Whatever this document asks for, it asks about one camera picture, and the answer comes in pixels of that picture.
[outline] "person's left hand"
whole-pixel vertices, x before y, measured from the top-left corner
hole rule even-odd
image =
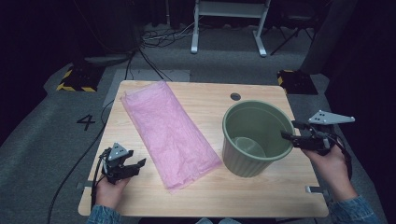
[[[106,177],[103,178],[97,184],[96,204],[115,210],[121,200],[122,192],[130,180],[131,178],[122,179],[113,185],[107,181]]]

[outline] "pink plastic bag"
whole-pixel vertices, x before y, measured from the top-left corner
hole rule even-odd
[[[171,193],[221,165],[166,82],[127,91],[121,100]]]

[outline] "sleeve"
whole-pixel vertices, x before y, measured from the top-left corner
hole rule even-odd
[[[370,204],[362,197],[330,204],[332,220],[337,224],[381,223]]]
[[[111,208],[96,204],[87,224],[121,224],[121,215]]]

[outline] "hand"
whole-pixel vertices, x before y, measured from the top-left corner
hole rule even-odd
[[[358,197],[347,174],[347,165],[341,148],[335,145],[325,156],[315,151],[302,149],[303,153],[315,164],[322,178],[330,185],[335,201]]]
[[[122,192],[130,180],[131,178],[122,179],[113,185],[107,181],[106,177],[103,178],[97,184],[96,204],[116,210],[116,207],[121,200]]]

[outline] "white metal stand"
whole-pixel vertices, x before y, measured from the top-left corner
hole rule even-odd
[[[228,3],[228,2],[206,2],[195,0],[194,12],[194,32],[192,34],[191,53],[198,52],[198,35],[199,35],[199,16],[222,16],[222,17],[244,17],[260,18],[259,30],[253,31],[257,48],[262,57],[267,55],[264,45],[262,44],[262,27],[267,17],[268,8],[271,0],[266,0],[264,4],[248,3]]]

